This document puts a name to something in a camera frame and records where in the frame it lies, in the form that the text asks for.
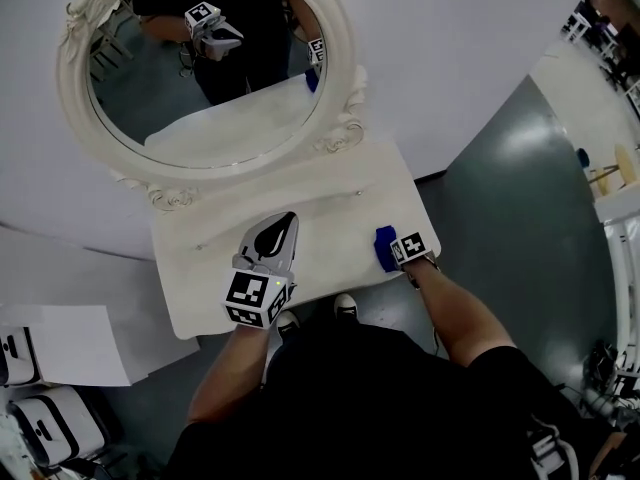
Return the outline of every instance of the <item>black sneaker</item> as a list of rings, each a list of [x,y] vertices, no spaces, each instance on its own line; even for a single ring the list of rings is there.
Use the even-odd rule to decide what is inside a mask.
[[[348,293],[341,293],[333,302],[333,312],[337,320],[358,321],[358,305]]]
[[[285,341],[300,330],[300,320],[291,311],[285,310],[278,315],[276,327],[282,341]]]

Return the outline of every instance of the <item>ornate white frame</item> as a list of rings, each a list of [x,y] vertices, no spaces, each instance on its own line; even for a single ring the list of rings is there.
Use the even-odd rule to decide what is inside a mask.
[[[294,150],[310,141],[317,149],[333,152],[361,138],[362,125],[353,109],[362,102],[366,75],[363,70],[356,71],[353,33],[347,15],[339,0],[305,0],[322,27],[327,62],[316,108],[297,133],[264,155],[225,167],[177,167],[143,156],[114,139],[92,105],[87,83],[91,37],[99,20],[116,1],[78,0],[68,4],[66,30],[58,49],[58,94],[81,145],[95,158],[122,173],[122,179],[144,185],[150,195],[153,190],[154,206],[164,210],[188,206],[196,199],[193,194],[197,195],[199,189],[260,175],[273,168],[274,163],[284,163]],[[169,191],[164,187],[179,189],[177,197],[174,190],[163,198],[163,192]],[[171,204],[169,197],[177,203]]]

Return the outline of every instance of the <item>black t-shirt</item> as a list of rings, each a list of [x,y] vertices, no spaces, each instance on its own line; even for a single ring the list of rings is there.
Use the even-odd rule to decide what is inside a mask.
[[[585,439],[576,409],[519,350],[497,348],[463,368],[399,331],[303,328],[236,416],[183,432],[163,478],[536,479],[532,413],[560,429],[586,475],[608,432]]]
[[[132,0],[132,4],[141,16],[184,18],[203,1],[218,7],[244,36],[242,46],[219,62],[194,55],[196,80],[212,105],[243,96],[247,84],[255,92],[287,79],[291,44],[283,0]]]

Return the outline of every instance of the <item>oval mirror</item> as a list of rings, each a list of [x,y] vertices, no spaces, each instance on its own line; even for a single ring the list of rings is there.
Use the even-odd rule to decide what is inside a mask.
[[[170,166],[215,168],[292,137],[328,60],[304,0],[118,0],[91,37],[87,80],[124,145]]]

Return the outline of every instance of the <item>blue sponge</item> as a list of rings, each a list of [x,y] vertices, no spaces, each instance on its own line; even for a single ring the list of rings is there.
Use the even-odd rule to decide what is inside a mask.
[[[396,238],[396,230],[393,226],[376,229],[376,241],[373,243],[373,246],[376,249],[378,261],[385,272],[395,272],[398,270],[396,260],[391,253],[391,242]]]

